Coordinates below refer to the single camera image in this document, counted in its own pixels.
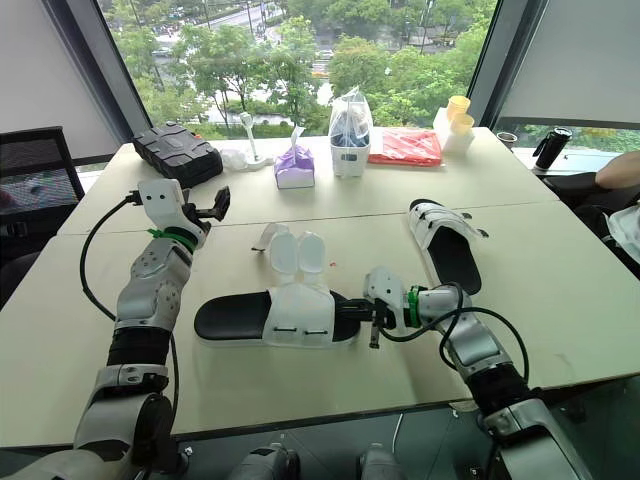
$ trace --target yellow cup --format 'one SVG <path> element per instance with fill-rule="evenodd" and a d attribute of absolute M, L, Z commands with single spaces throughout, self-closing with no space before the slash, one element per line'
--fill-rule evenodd
<path fill-rule="evenodd" d="M 451 131 L 456 135 L 466 135 L 473 127 L 473 117 L 466 113 L 458 113 L 451 119 Z"/>
<path fill-rule="evenodd" d="M 449 99 L 449 105 L 447 105 L 447 118 L 449 121 L 453 120 L 453 117 L 458 113 L 467 113 L 467 109 L 471 105 L 471 100 L 462 95 L 454 95 Z"/>

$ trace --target black bottle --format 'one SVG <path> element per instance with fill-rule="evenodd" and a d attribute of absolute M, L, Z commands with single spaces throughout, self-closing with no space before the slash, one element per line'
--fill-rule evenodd
<path fill-rule="evenodd" d="M 534 157 L 538 157 L 536 167 L 548 169 L 556 157 L 560 154 L 564 146 L 571 140 L 571 130 L 556 127 L 540 142 L 540 145 L 533 152 Z"/>

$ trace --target red plastic bag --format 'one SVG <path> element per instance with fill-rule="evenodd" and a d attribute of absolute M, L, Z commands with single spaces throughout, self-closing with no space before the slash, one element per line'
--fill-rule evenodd
<path fill-rule="evenodd" d="M 442 161 L 440 144 L 433 130 L 382 128 L 382 141 L 371 143 L 370 163 L 437 167 Z"/>

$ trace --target white wall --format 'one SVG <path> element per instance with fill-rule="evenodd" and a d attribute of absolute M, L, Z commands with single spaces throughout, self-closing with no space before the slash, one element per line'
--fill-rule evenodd
<path fill-rule="evenodd" d="M 640 1 L 549 0 L 501 116 L 640 123 Z"/>
<path fill-rule="evenodd" d="M 40 0 L 0 0 L 0 131 L 53 125 L 72 158 L 119 147 Z"/>

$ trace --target purple tissue packet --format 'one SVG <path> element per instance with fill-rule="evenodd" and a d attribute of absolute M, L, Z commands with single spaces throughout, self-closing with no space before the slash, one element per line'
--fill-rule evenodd
<path fill-rule="evenodd" d="M 295 155 L 290 148 L 276 158 L 273 170 L 278 188 L 313 187 L 315 184 L 311 150 L 300 145 L 296 145 L 295 149 Z"/>

